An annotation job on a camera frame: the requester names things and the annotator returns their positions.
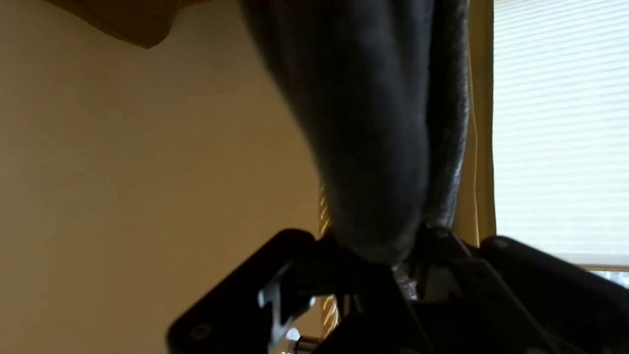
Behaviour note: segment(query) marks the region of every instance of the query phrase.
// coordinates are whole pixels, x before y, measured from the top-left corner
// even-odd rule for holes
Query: window blinds
[[[495,0],[499,235],[629,266],[629,3]]]

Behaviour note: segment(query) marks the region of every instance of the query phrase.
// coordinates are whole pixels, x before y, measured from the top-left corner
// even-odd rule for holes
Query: black object
[[[267,354],[316,296],[341,313],[316,354],[629,353],[629,292],[508,239],[420,229],[416,302],[333,241],[278,233],[172,323],[170,354]]]

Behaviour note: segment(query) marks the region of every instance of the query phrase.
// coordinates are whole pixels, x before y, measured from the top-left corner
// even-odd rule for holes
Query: beige wall
[[[282,227],[314,231],[316,178],[233,0],[151,52],[0,3],[0,353],[164,353]]]

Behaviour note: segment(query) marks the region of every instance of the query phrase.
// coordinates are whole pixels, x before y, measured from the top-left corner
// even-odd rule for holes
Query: dark fabric fold
[[[467,121],[465,10],[445,0],[241,0],[306,136],[337,241],[396,264],[449,227]]]

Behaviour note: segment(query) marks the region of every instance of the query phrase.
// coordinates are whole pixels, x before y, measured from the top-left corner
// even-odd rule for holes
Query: gray fabric
[[[261,58],[310,144],[335,237],[369,262],[404,260],[424,215],[451,221],[467,103],[463,66],[445,64],[461,62],[461,28],[442,32],[461,12],[438,5],[432,16],[432,7],[241,0]],[[432,38],[455,42],[430,50]]]

